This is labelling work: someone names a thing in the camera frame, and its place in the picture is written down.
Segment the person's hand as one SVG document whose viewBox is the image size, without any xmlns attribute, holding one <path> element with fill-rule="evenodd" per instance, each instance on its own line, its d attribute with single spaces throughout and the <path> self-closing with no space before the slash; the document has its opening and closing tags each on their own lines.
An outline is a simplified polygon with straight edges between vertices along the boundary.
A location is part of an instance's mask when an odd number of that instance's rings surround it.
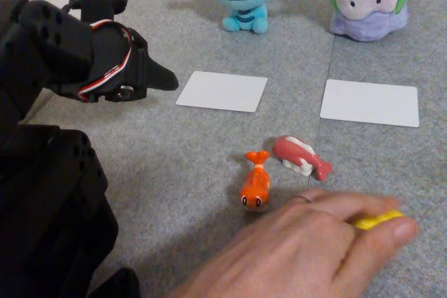
<svg viewBox="0 0 447 298">
<path fill-rule="evenodd" d="M 357 192 L 307 191 L 241 230 L 172 297 L 361 297 L 418 234 L 412 218 L 355 228 L 356 217 L 399 206 Z"/>
</svg>

